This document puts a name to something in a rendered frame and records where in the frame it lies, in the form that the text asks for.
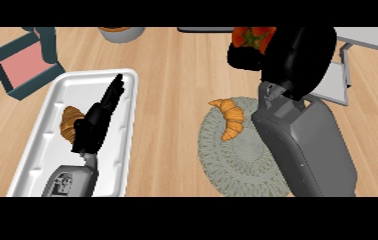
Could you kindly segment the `white rectangular tray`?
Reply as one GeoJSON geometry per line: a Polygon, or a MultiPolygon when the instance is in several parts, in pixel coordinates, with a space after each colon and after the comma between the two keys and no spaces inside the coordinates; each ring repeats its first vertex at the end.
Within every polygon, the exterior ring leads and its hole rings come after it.
{"type": "Polygon", "coordinates": [[[56,78],[7,191],[10,197],[124,195],[137,82],[129,69],[78,71],[56,78]]]}

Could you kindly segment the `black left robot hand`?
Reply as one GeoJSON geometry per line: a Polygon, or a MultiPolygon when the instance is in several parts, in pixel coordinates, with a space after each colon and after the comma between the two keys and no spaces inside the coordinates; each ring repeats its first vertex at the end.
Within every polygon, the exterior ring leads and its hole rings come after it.
{"type": "Polygon", "coordinates": [[[75,137],[70,149],[73,153],[95,154],[100,150],[112,113],[118,106],[122,93],[122,75],[118,74],[106,88],[100,101],[91,105],[84,118],[76,119],[73,122],[75,137]]]}

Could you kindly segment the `grey woven round placemat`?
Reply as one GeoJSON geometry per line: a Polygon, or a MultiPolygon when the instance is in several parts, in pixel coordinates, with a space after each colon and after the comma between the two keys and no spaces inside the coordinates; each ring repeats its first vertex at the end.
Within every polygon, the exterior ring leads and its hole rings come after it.
{"type": "Polygon", "coordinates": [[[209,109],[197,135],[203,173],[225,197],[286,197],[290,190],[251,121],[258,102],[249,97],[230,100],[243,111],[243,129],[233,139],[222,141],[225,120],[220,109],[209,109]]]}

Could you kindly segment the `golden orange croissant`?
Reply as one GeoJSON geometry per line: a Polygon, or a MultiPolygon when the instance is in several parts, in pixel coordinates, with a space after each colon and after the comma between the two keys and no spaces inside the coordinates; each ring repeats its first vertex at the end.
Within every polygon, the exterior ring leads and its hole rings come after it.
{"type": "Polygon", "coordinates": [[[221,112],[225,121],[221,140],[228,141],[242,133],[243,130],[243,110],[231,99],[217,99],[209,101],[208,104],[217,107],[221,112]]]}

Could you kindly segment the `teal box with pink inside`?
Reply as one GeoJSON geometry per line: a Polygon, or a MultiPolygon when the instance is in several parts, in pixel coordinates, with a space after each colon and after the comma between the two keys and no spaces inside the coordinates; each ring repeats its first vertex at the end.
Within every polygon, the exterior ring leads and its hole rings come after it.
{"type": "Polygon", "coordinates": [[[16,100],[64,73],[57,60],[53,27],[25,27],[28,33],[0,47],[0,84],[16,100]]]}

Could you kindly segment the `dark flat appliance edge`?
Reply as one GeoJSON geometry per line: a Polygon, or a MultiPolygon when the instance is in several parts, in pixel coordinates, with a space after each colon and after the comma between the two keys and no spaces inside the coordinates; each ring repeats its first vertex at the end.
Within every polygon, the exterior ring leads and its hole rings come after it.
{"type": "Polygon", "coordinates": [[[183,33],[231,33],[233,27],[177,27],[183,33]]]}

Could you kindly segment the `red tomato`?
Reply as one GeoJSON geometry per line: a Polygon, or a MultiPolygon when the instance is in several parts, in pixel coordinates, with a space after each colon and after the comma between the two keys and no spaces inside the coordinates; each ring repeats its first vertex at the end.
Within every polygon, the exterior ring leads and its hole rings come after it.
{"type": "Polygon", "coordinates": [[[234,27],[231,44],[236,48],[252,47],[261,54],[265,54],[274,32],[274,27],[234,27]]]}

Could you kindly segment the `grey tiered shelf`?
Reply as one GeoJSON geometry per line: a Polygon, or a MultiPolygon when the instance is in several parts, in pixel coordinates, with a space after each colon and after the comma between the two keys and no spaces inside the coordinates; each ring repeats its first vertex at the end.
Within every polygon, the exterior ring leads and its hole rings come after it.
{"type": "Polygon", "coordinates": [[[347,89],[351,87],[348,49],[357,45],[378,50],[378,27],[336,27],[335,32],[336,40],[342,42],[338,49],[339,61],[330,62],[321,82],[311,94],[320,99],[347,106],[347,89]]]}

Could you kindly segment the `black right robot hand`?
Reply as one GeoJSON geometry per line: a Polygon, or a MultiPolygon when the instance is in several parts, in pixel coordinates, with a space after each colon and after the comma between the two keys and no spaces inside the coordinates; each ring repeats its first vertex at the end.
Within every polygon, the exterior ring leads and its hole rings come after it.
{"type": "Polygon", "coordinates": [[[259,71],[261,81],[279,85],[283,96],[299,100],[317,87],[333,56],[336,33],[326,27],[277,26],[265,54],[228,45],[227,63],[259,71]]]}

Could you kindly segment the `brown croissant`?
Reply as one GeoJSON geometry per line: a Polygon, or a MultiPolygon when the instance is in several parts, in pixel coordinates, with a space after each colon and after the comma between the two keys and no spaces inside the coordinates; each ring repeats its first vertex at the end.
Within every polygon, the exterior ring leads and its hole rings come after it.
{"type": "Polygon", "coordinates": [[[73,143],[73,139],[75,139],[73,123],[78,119],[82,119],[82,118],[84,118],[84,114],[75,107],[67,106],[63,109],[59,129],[60,129],[60,135],[63,139],[69,141],[69,143],[73,143]]]}

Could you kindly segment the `grey pot with brown top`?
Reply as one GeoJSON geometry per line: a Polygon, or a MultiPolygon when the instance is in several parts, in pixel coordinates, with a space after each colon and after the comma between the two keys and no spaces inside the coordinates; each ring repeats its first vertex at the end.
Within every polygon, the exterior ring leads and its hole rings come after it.
{"type": "Polygon", "coordinates": [[[143,27],[118,27],[118,28],[98,28],[100,34],[103,38],[110,43],[128,43],[138,38],[143,34],[143,27]]]}

